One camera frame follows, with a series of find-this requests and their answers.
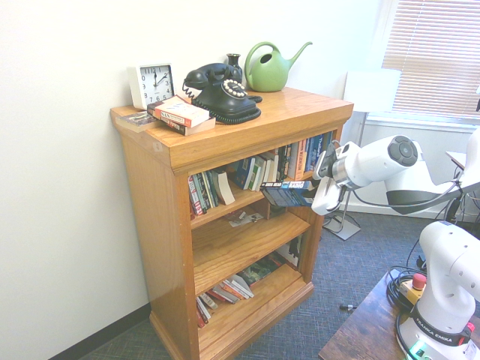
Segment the window blinds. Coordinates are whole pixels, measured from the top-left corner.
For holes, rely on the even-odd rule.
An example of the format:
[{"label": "window blinds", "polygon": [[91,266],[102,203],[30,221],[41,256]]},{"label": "window blinds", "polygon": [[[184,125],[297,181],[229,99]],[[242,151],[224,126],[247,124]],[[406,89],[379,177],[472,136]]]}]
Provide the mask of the window blinds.
[{"label": "window blinds", "polygon": [[393,113],[480,120],[480,1],[400,0],[383,67],[402,71]]}]

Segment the window sill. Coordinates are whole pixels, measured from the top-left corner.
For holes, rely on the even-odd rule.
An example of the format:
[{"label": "window sill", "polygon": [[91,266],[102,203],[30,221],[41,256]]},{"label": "window sill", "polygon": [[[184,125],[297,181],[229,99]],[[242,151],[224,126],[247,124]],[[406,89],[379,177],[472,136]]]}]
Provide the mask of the window sill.
[{"label": "window sill", "polygon": [[473,124],[458,124],[454,122],[443,121],[425,121],[425,120],[412,120],[406,118],[392,118],[381,115],[368,115],[365,122],[366,125],[375,126],[390,126],[393,128],[409,128],[409,129],[422,129],[422,130],[435,130],[435,131],[449,131],[458,133],[471,134],[478,125]]}]

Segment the clock face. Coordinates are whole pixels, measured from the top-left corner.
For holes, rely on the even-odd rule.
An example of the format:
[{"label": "clock face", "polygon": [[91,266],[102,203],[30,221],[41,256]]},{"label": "clock face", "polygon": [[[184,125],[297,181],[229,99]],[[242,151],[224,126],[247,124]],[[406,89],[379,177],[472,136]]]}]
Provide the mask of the clock face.
[{"label": "clock face", "polygon": [[174,95],[170,65],[152,65],[139,70],[140,91],[147,104],[166,100]]}]

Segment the gray carpet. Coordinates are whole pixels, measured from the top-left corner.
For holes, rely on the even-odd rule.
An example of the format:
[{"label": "gray carpet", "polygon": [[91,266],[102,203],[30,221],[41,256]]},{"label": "gray carpet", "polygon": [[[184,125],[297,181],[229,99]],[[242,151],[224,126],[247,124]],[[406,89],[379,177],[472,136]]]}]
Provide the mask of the gray carpet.
[{"label": "gray carpet", "polygon": [[[404,265],[431,220],[351,213],[361,232],[342,241],[323,230],[313,273],[314,294],[249,346],[235,360],[318,359],[318,352],[389,266]],[[421,253],[419,247],[412,255]],[[170,360],[148,321],[118,336],[82,360]]]}]

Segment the black telephone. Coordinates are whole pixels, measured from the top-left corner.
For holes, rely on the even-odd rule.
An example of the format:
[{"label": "black telephone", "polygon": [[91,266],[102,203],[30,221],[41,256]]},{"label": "black telephone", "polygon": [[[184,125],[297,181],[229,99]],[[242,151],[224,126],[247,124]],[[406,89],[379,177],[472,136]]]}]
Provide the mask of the black telephone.
[{"label": "black telephone", "polygon": [[[194,97],[188,88],[202,90]],[[218,122],[234,125],[256,119],[262,113],[256,102],[261,97],[249,97],[242,86],[239,69],[227,64],[209,64],[188,73],[183,91],[192,104],[210,112]]]}]

